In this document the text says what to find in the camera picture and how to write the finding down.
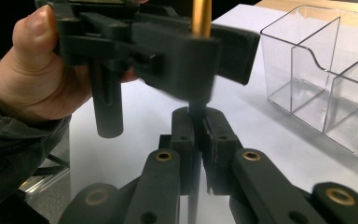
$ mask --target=transparent organizer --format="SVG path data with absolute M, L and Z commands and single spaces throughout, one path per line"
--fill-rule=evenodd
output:
M 268 100 L 358 158 L 358 13 L 297 7 L 260 34 Z

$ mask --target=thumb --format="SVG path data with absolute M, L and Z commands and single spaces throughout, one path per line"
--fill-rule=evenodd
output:
M 52 52 L 58 42 L 54 13 L 43 6 L 18 21 L 13 30 L 13 53 L 24 71 L 40 71 L 54 60 Z

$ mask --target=person's hand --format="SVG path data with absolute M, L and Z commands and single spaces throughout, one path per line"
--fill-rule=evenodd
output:
M 13 47 L 0 62 L 0 113 L 31 126 L 71 115 L 91 97 L 87 66 L 67 67 L 49 6 L 18 21 Z M 133 71 L 123 81 L 135 80 Z

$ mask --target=tabletop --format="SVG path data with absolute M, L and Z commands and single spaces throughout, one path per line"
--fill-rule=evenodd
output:
M 214 21 L 260 32 L 286 12 L 279 8 L 238 5 Z M 336 182 L 358 192 L 358 159 L 267 99 L 262 46 L 259 45 L 245 86 L 216 76 L 208 107 L 222 111 L 245 147 L 263 151 L 291 183 L 310 192 L 316 183 Z M 98 136 L 92 101 L 73 115 L 70 126 L 72 197 L 86 186 L 103 182 L 121 188 L 138 177 L 161 134 L 171 133 L 172 112 L 187 106 L 136 80 L 122 84 L 124 133 L 113 139 Z M 181 197 L 180 223 L 186 223 L 186 198 Z M 227 196 L 206 192 L 200 180 L 198 223 L 235 223 Z

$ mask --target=fingernail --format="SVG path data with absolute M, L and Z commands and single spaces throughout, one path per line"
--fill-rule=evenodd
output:
M 28 27 L 36 36 L 41 36 L 46 33 L 48 26 L 46 24 L 46 10 L 44 7 L 39 8 L 28 18 Z

